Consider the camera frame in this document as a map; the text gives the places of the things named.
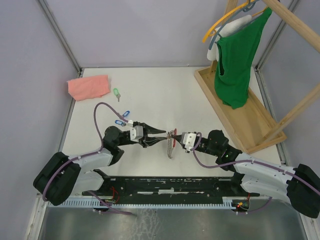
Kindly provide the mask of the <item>silver chain keyring red tag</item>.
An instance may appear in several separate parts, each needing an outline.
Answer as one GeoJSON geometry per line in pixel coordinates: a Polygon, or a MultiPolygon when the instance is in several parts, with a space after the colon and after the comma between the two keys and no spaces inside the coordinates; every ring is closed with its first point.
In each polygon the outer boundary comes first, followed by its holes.
{"type": "Polygon", "coordinates": [[[173,138],[177,134],[177,128],[167,133],[167,157],[172,159],[173,149],[176,147],[176,139],[173,138]]]}

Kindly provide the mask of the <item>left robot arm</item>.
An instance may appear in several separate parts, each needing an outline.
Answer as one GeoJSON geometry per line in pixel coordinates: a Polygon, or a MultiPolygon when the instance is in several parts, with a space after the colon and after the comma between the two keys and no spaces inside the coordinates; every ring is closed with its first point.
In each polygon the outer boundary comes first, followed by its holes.
{"type": "Polygon", "coordinates": [[[100,168],[112,166],[121,159],[124,154],[121,146],[151,147],[165,139],[164,133],[165,130],[137,121],[126,131],[110,126],[104,132],[101,147],[92,152],[73,158],[61,151],[56,152],[35,177],[33,187],[54,206],[62,204],[71,195],[87,191],[106,195],[111,183],[100,168]]]}

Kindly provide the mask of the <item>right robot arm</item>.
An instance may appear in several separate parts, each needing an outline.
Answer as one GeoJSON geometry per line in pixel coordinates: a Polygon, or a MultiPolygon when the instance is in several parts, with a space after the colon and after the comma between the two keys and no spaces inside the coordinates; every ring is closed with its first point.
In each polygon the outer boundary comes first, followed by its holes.
{"type": "Polygon", "coordinates": [[[212,130],[206,138],[200,132],[171,133],[170,137],[188,153],[215,156],[214,168],[233,172],[229,189],[234,195],[264,195],[290,204],[309,218],[319,216],[320,178],[309,166],[291,167],[253,157],[231,146],[221,130],[212,130]]]}

